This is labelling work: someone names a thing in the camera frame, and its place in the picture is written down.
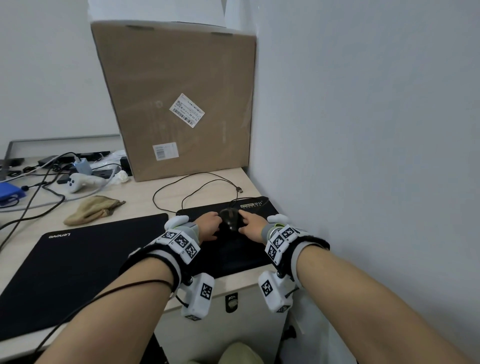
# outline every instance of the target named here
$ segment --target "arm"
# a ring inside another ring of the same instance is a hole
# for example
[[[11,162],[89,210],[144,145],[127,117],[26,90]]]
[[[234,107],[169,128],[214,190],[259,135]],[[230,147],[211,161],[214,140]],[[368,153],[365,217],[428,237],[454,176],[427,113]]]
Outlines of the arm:
[[[213,212],[198,218],[199,243],[216,239],[213,234],[221,221]],[[148,279],[173,283],[168,266],[150,257],[132,266],[102,292]],[[37,363],[139,363],[170,293],[165,284],[147,283],[99,299],[75,316]]]
[[[268,222],[240,213],[239,232],[265,244]],[[329,251],[307,246],[297,275],[360,363],[470,363],[387,287]]]

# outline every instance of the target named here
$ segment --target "person's right hand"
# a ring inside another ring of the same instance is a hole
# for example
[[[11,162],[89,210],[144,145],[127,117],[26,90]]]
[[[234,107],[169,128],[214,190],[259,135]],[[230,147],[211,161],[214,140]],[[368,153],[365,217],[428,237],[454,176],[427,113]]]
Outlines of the person's right hand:
[[[243,217],[243,223],[246,224],[246,226],[239,228],[239,233],[246,235],[254,242],[265,244],[262,239],[262,230],[268,224],[268,221],[259,215],[243,210],[239,210],[239,214]]]

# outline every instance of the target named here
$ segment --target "wooden desk surface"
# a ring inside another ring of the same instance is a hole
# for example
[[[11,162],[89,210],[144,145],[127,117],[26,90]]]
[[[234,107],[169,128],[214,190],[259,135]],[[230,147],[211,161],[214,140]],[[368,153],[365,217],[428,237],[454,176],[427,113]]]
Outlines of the wooden desk surface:
[[[232,181],[237,186],[241,187],[243,193],[240,194],[239,197],[260,196],[258,190],[241,168],[221,170],[214,173]],[[101,218],[92,222],[90,225],[165,212],[158,210],[154,206],[152,202],[152,196],[157,189],[176,181],[179,178],[180,177],[170,177],[146,182],[135,182],[131,178],[130,181],[124,184],[108,185],[98,194],[124,200],[127,201],[127,203],[115,210],[112,216]],[[157,194],[155,201],[160,207],[177,211],[180,209],[180,203],[185,196],[195,191],[202,184],[215,178],[215,176],[210,174],[191,176],[176,184],[166,187]],[[18,186],[26,184],[31,185],[39,182],[41,179],[42,177],[24,177],[15,180],[14,184]],[[52,185],[52,189],[59,193],[65,194],[67,197],[72,196],[66,193],[65,185],[54,183]],[[35,189],[28,191],[27,198],[22,199],[21,203],[17,206],[25,206],[34,191]],[[74,194],[74,196],[76,197],[77,195],[80,196],[82,194],[87,194],[87,192],[87,190],[85,190],[85,192],[84,190],[81,190],[79,193]],[[193,196],[185,200],[184,207],[189,208],[221,203],[230,201],[235,197],[236,191],[231,184],[224,181],[216,181],[208,184]],[[41,190],[35,197],[32,205],[34,206],[44,202],[55,201],[57,199],[58,198],[56,196],[48,191]],[[20,267],[22,262],[25,260],[30,251],[33,249],[34,245],[44,233],[68,229],[68,227],[63,224],[63,220],[76,211],[81,201],[82,200],[65,202],[48,215],[32,221],[22,222],[19,225],[14,235],[10,238],[4,249],[0,252],[0,293],[3,292],[17,269]],[[31,209],[27,212],[26,217],[38,215],[46,211],[48,208],[49,206]],[[21,213],[21,211],[8,213],[0,212],[0,225],[19,218]],[[5,239],[7,234],[10,232],[10,229],[11,227],[8,227],[0,231],[0,242]],[[257,284],[257,280],[261,272],[269,267],[273,269],[273,266],[259,267],[216,279],[213,296],[215,297]],[[178,303],[177,300],[170,300],[167,304],[166,311],[178,308],[179,306],[180,303]],[[0,361],[33,350],[49,331],[50,329],[45,329],[0,342]],[[55,337],[56,335],[53,335],[47,344],[51,343]]]

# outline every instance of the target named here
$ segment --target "mouse pad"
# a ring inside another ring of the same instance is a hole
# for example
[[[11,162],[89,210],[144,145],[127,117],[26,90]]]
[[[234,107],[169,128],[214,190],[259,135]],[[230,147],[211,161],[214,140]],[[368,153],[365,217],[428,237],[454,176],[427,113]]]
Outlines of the mouse pad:
[[[267,197],[241,199],[237,202],[224,202],[221,204],[179,210],[177,215],[188,215],[189,221],[194,221],[209,211],[220,212],[224,208],[235,207],[267,218],[277,214],[277,210]],[[265,246],[255,243],[239,233],[221,231],[218,239],[204,242],[196,258],[189,264],[192,275],[208,273],[214,278],[229,274],[243,272],[271,264],[272,261],[265,253]]]
[[[118,277],[135,249],[165,232],[167,214],[43,235],[0,296],[0,341],[57,325]]]

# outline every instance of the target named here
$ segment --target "blue object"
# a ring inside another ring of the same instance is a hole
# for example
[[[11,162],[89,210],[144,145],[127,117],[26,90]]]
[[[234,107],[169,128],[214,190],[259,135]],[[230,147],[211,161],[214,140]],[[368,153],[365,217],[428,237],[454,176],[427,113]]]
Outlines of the blue object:
[[[25,192],[8,182],[0,182],[0,206],[11,204],[13,200],[25,197]]]
[[[82,158],[80,162],[75,162],[73,165],[77,168],[78,173],[86,174],[87,176],[92,175],[92,167],[90,167],[90,163],[88,163],[86,158]]]

